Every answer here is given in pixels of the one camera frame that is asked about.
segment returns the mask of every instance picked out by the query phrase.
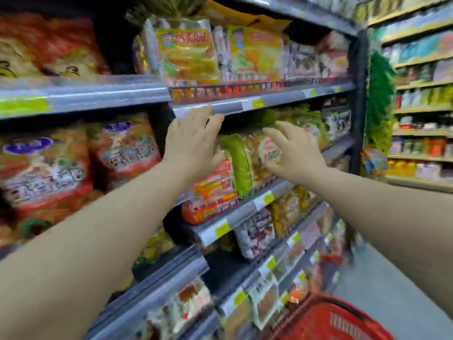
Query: left hand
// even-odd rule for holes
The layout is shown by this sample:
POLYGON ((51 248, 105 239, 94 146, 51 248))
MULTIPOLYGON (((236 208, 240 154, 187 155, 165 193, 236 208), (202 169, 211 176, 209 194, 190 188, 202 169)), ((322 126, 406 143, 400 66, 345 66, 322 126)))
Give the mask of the left hand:
POLYGON ((189 186, 212 174, 225 159, 221 150, 214 154, 224 115, 211 113, 212 106, 192 108, 168 127, 162 162, 183 174, 189 186))

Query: hand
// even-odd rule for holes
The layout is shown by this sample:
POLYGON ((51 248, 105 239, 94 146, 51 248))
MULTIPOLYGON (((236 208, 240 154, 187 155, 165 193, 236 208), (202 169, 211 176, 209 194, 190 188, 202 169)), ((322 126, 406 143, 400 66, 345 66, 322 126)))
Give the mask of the hand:
POLYGON ((280 164, 265 163, 266 168, 286 180, 309 187, 315 177, 327 171, 327 165, 319 150, 316 138, 298 126, 286 121, 277 121, 277 129, 265 128, 268 135, 281 150, 280 164))
POLYGON ((182 174, 188 187, 212 174, 225 159, 221 150, 214 154, 224 115, 211 113, 212 106, 192 108, 184 119, 175 119, 168 127, 162 162, 182 174))

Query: red shopping basket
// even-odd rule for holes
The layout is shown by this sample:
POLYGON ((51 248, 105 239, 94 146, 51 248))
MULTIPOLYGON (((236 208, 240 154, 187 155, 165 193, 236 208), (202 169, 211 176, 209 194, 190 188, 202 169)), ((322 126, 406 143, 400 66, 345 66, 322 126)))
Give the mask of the red shopping basket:
POLYGON ((269 340, 394 340, 364 312, 345 301, 315 294, 269 340))

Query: person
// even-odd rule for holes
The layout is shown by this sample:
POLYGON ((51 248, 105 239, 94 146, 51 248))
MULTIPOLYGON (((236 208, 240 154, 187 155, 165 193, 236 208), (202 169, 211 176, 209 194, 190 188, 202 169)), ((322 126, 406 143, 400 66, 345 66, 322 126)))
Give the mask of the person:
MULTIPOLYGON (((223 161, 223 115, 190 110, 168 128, 161 163, 30 241, 0 263, 0 339, 80 339, 178 196, 223 161)), ((326 200, 453 315, 451 195, 394 187, 327 167, 314 137, 279 122, 275 174, 326 200)))

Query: gray floor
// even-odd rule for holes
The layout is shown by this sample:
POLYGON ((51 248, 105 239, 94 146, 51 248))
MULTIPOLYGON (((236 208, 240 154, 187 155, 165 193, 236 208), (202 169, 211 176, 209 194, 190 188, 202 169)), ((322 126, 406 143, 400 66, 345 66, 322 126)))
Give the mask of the gray floor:
POLYGON ((453 322, 372 246, 343 270, 334 294, 381 323, 397 340, 453 339, 453 322))

